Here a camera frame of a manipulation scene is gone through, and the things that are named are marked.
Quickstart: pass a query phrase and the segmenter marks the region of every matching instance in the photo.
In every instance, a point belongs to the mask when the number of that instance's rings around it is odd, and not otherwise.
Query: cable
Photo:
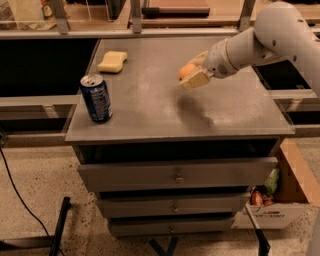
[[[22,197],[20,196],[20,193],[19,191],[17,190],[16,188],[16,185],[14,184],[13,182],[13,179],[12,179],[12,176],[11,176],[11,173],[10,173],[10,169],[9,169],[9,166],[8,166],[8,163],[7,163],[7,159],[5,157],[5,155],[3,154],[3,151],[2,151],[2,148],[0,147],[0,153],[1,153],[1,156],[2,156],[2,159],[3,159],[3,162],[6,166],[6,170],[7,170],[7,173],[8,173],[8,176],[9,176],[9,179],[10,179],[10,182],[11,182],[11,185],[14,189],[14,191],[16,192],[17,196],[19,197],[21,203],[23,204],[23,206],[26,208],[26,210],[30,213],[30,215],[35,218],[39,223],[40,225],[42,226],[43,230],[45,231],[46,235],[48,236],[48,238],[52,241],[52,243],[54,243],[54,240],[51,238],[51,236],[49,235],[49,232],[46,228],[46,226],[43,224],[43,222],[29,209],[29,207],[26,205],[26,203],[24,202],[24,200],[22,199]]]

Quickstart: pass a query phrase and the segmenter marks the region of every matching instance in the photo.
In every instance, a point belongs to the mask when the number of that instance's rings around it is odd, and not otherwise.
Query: blue soda can
[[[102,123],[112,116],[106,81],[100,75],[87,75],[80,80],[81,92],[92,121]]]

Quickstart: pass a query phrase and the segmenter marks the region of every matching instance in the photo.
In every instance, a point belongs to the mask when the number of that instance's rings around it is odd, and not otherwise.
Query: cardboard box
[[[261,229],[282,229],[309,207],[320,207],[320,185],[294,141],[285,139],[277,153],[280,178],[274,194],[276,203],[267,207],[251,205]],[[245,209],[235,215],[233,229],[251,229]]]

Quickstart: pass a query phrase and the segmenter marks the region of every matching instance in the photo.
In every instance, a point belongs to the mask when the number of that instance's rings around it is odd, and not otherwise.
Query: speckled floor
[[[320,138],[294,139],[316,178],[320,181]],[[169,236],[116,239],[107,229],[95,205],[95,196],[87,192],[77,173],[78,160],[69,146],[61,146],[62,137],[9,139],[4,154],[21,196],[32,211],[54,233],[64,196],[71,197],[61,241],[66,256],[157,256],[149,242],[155,239],[166,251]],[[18,200],[0,161],[0,240],[42,236],[42,227]],[[306,255],[318,209],[311,207],[283,230],[265,230],[271,244],[269,255]],[[258,255],[258,243],[252,230],[230,230],[206,234],[179,235],[174,256],[182,255]],[[48,255],[49,249],[0,252],[3,256]]]

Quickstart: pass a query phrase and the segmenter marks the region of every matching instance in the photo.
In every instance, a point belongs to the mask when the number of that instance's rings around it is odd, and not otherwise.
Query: drawer handle
[[[175,183],[177,183],[177,184],[181,184],[181,183],[184,182],[184,178],[181,177],[180,173],[177,173],[174,181],[175,181]]]
[[[169,232],[170,232],[171,234],[174,234],[174,229],[173,229],[173,227],[169,227]]]
[[[174,205],[173,209],[172,209],[172,212],[173,213],[178,213],[179,212],[179,208],[176,205]]]

